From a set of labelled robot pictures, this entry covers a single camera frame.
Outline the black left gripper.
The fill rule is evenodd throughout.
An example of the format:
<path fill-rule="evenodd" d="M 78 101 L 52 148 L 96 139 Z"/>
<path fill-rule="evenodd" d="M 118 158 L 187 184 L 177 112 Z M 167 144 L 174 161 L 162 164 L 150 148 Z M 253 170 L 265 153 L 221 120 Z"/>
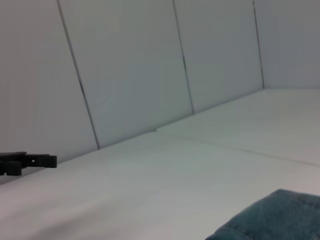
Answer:
<path fill-rule="evenodd" d="M 49 154 L 27 154 L 26 152 L 1 152 L 0 175 L 21 176 L 26 167 L 56 168 L 57 156 Z"/>

